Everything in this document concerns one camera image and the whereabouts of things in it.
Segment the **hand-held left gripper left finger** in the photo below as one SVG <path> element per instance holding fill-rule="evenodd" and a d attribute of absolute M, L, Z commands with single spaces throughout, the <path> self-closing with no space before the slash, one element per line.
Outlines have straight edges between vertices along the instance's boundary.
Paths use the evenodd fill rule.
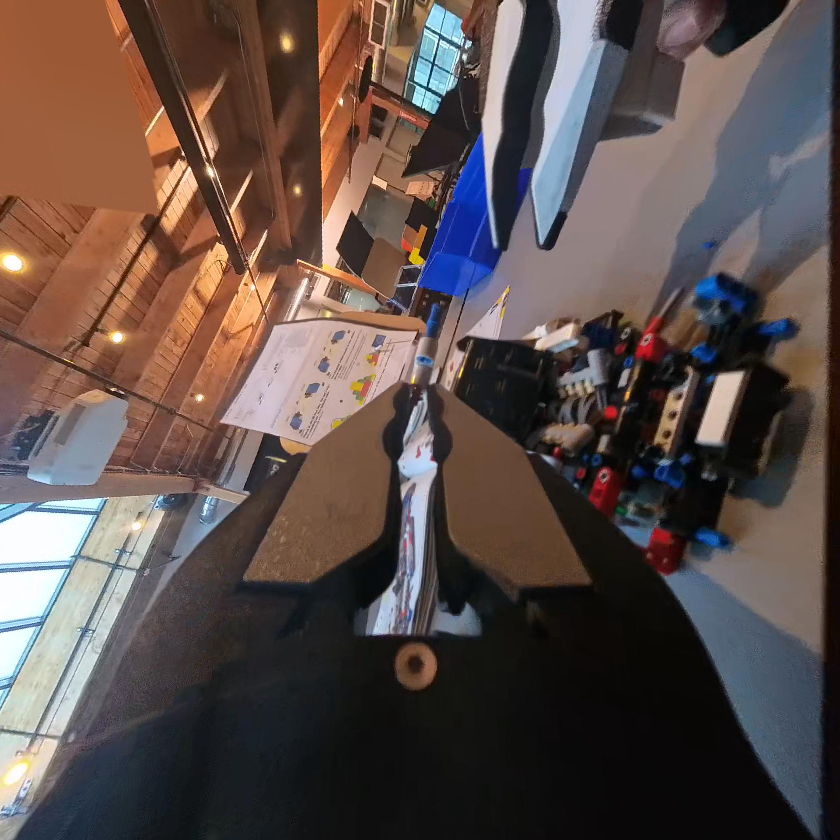
<path fill-rule="evenodd" d="M 239 593 L 354 617 L 396 572 L 411 387 L 390 386 L 239 506 Z"/>

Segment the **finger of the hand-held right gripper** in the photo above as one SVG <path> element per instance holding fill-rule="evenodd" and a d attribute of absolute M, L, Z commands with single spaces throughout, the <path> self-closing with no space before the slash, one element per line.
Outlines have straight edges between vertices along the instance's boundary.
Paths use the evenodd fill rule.
<path fill-rule="evenodd" d="M 490 235 L 500 251 L 509 246 L 521 205 L 520 171 L 531 170 L 539 154 L 559 47 L 555 2 L 499 2 L 481 126 Z"/>
<path fill-rule="evenodd" d="M 542 141 L 530 185 L 535 238 L 543 250 L 559 238 L 624 68 L 625 48 L 606 38 L 560 48 L 542 104 Z"/>

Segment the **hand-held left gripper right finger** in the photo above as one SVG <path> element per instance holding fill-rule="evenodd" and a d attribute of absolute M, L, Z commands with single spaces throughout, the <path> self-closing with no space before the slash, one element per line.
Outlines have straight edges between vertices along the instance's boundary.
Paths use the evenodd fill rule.
<path fill-rule="evenodd" d="M 440 594 L 459 613 L 484 599 L 522 604 L 587 592 L 592 578 L 531 459 L 453 393 L 431 385 L 439 497 Z"/>

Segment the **white beam assembly with pins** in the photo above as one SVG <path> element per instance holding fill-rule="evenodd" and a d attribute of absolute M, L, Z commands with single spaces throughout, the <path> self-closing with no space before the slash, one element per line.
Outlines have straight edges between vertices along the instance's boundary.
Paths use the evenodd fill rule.
<path fill-rule="evenodd" d="M 403 449 L 397 461 L 404 480 L 414 479 L 429 471 L 435 472 L 434 432 L 430 422 L 429 386 L 434 383 L 437 367 L 438 338 L 445 317 L 441 303 L 433 304 L 426 322 L 425 335 L 419 340 L 413 363 L 410 385 L 412 411 L 403 437 Z"/>

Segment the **toy brick race car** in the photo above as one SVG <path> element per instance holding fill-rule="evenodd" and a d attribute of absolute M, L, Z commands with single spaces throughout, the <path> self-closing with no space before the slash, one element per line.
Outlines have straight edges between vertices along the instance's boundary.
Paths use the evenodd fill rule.
<path fill-rule="evenodd" d="M 618 310 L 557 318 L 515 340 L 470 339 L 452 391 L 522 447 L 566 470 L 615 523 L 648 530 L 645 559 L 676 572 L 689 548 L 729 550 L 732 486 L 760 475 L 791 400 L 776 347 L 800 326 L 760 320 L 760 296 L 725 273 L 697 282 L 701 340 L 665 336 L 683 290 L 638 329 Z"/>

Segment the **grey desk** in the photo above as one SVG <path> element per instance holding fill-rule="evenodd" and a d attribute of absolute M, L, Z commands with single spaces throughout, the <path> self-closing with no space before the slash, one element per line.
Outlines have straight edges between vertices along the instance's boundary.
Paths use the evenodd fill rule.
<path fill-rule="evenodd" d="M 644 322 L 674 288 L 725 271 L 760 289 L 791 377 L 765 473 L 726 500 L 729 552 L 666 581 L 695 621 L 761 760 L 818 833 L 827 459 L 828 181 L 834 2 L 789 2 L 747 45 L 690 56 L 675 121 L 599 143 L 557 245 L 526 201 L 495 271 L 456 299 L 447 352 L 510 286 L 500 336 L 619 309 Z M 716 239 L 710 253 L 701 243 Z"/>

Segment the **person's right hand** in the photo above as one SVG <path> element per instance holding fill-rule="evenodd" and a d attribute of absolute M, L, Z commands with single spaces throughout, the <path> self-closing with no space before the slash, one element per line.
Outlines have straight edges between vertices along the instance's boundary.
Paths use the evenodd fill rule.
<path fill-rule="evenodd" d="M 726 17 L 726 1 L 668 1 L 658 30 L 658 52 L 685 60 L 719 29 Z"/>

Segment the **paned far window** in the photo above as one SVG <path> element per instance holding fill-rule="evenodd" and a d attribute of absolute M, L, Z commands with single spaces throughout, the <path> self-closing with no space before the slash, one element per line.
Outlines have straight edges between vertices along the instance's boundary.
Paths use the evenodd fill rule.
<path fill-rule="evenodd" d="M 444 95 L 458 83 L 462 59 L 471 47 L 462 23 L 447 6 L 431 5 L 408 63 L 403 96 L 428 114 L 436 113 Z"/>

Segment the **blue plastic bin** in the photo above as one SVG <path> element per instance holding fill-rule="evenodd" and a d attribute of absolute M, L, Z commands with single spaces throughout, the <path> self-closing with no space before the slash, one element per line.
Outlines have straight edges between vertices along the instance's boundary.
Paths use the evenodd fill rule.
<path fill-rule="evenodd" d="M 418 279 L 420 288 L 453 298 L 488 277 L 501 256 L 490 231 L 483 139 L 458 176 Z"/>

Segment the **printed instruction sheet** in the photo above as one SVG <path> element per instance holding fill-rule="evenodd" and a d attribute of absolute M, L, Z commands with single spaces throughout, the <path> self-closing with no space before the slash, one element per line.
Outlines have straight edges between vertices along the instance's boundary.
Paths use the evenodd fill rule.
<path fill-rule="evenodd" d="M 315 318 L 276 325 L 222 423 L 311 447 L 400 382 L 424 327 Z"/>

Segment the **black monitor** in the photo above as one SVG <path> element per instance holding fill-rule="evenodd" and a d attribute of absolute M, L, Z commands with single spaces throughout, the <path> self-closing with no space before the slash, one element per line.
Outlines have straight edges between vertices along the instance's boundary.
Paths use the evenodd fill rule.
<path fill-rule="evenodd" d="M 340 260 L 349 273 L 361 277 L 374 244 L 374 237 L 366 230 L 355 213 L 348 215 L 337 244 Z"/>

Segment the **yellow-cornered white booklet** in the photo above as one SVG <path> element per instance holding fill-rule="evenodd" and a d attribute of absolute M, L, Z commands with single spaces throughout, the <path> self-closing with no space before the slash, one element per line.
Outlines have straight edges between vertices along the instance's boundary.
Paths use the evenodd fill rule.
<path fill-rule="evenodd" d="M 466 350 L 460 348 L 461 344 L 466 344 L 468 338 L 497 340 L 500 337 L 501 324 L 509 294 L 510 286 L 507 286 L 485 315 L 467 332 L 466 336 L 455 343 L 455 348 L 451 351 L 439 380 L 439 384 L 446 390 L 452 392 L 455 389 L 455 384 L 465 361 Z"/>

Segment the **tan clipboard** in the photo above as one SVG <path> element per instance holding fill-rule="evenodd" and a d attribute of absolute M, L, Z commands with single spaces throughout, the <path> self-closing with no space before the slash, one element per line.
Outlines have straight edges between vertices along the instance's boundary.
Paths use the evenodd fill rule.
<path fill-rule="evenodd" d="M 425 331 L 419 318 L 369 312 L 283 325 L 285 359 L 291 357 L 291 339 L 304 340 L 272 428 L 283 449 L 289 455 L 308 452 L 380 392 L 402 381 Z"/>

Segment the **white projector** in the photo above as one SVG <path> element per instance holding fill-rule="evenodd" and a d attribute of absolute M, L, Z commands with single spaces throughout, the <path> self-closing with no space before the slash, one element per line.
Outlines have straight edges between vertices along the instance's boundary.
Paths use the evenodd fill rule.
<path fill-rule="evenodd" d="M 97 483 L 128 426 L 128 410 L 127 400 L 101 390 L 74 398 L 39 436 L 27 478 L 58 487 Z"/>

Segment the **large bright window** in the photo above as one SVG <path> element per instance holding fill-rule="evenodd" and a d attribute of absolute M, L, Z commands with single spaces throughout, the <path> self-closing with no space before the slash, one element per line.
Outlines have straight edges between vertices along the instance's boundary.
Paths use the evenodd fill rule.
<path fill-rule="evenodd" d="M 2 698 L 18 677 L 104 502 L 85 498 L 1 506 Z"/>

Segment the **black ceiling rail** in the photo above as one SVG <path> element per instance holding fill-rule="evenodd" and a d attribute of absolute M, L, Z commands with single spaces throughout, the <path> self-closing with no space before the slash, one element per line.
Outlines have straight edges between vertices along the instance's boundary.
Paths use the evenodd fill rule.
<path fill-rule="evenodd" d="M 196 177 L 219 240 L 226 248 L 228 262 L 234 272 L 242 276 L 248 270 L 248 258 L 161 18 L 150 1 L 120 1 L 119 5 Z"/>

